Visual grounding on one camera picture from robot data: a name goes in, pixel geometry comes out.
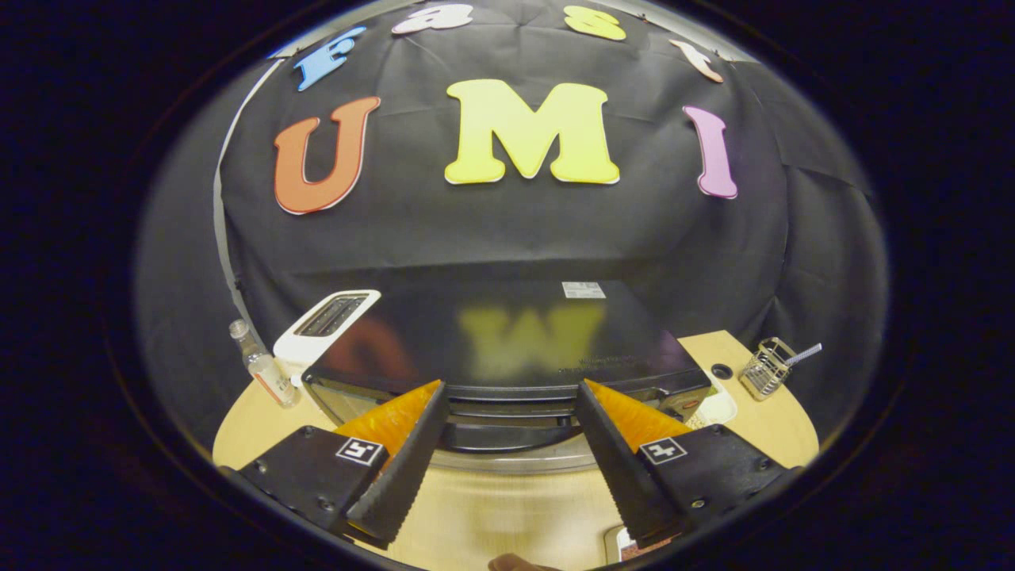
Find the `table surface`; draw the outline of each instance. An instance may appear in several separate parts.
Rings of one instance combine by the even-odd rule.
[[[737,380],[751,352],[732,336],[716,332],[678,341],[736,403],[737,416],[727,427],[785,467],[807,465],[817,455],[814,427],[788,387],[758,403]],[[714,377],[712,367],[720,363],[735,376],[725,381]],[[212,459],[240,470],[306,425],[336,428],[308,395],[283,410],[251,382],[222,421]],[[481,571],[489,560],[510,552],[577,571],[607,563],[604,537],[621,524],[598,469],[499,475],[430,467],[388,550],[357,545],[424,569]]]

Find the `sticker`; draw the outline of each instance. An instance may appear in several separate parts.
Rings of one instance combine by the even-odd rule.
[[[670,460],[675,460],[682,456],[687,455],[687,450],[684,450],[682,446],[677,444],[672,438],[664,438],[662,440],[657,440],[655,442],[650,442],[648,444],[642,444],[638,446],[649,460],[657,467],[663,462],[668,462]]]
[[[595,281],[561,281],[564,287],[564,297],[580,300],[605,300],[606,294]]]
[[[368,467],[374,463],[382,448],[383,446],[377,442],[350,438],[338,449],[338,452],[335,452],[335,455]]]

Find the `glass bottle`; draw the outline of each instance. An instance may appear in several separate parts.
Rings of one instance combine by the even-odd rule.
[[[275,363],[275,358],[262,350],[261,346],[254,340],[250,326],[243,319],[233,322],[229,325],[229,337],[240,347],[247,371],[271,395],[275,403],[278,403],[282,409],[290,409],[295,406],[299,401],[299,392],[282,374]]]

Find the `bottle label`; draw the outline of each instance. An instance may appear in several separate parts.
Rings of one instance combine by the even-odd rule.
[[[279,371],[278,366],[275,365],[274,360],[270,356],[266,355],[258,359],[256,366],[252,367],[252,369],[260,369],[256,373],[252,371],[252,374],[261,383],[261,386],[271,395],[275,403],[283,405],[292,401],[294,392],[292,384],[289,383],[289,379],[282,375],[282,372]]]

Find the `yellow letter m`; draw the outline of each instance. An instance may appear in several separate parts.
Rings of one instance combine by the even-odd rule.
[[[560,83],[533,112],[499,79],[459,81],[448,94],[462,104],[458,159],[445,168],[452,184],[490,183],[504,175],[504,163],[493,157],[493,134],[519,172],[531,179],[560,137],[560,156],[550,163],[558,180],[613,184],[620,169],[610,161],[603,129],[606,93],[589,85]]]

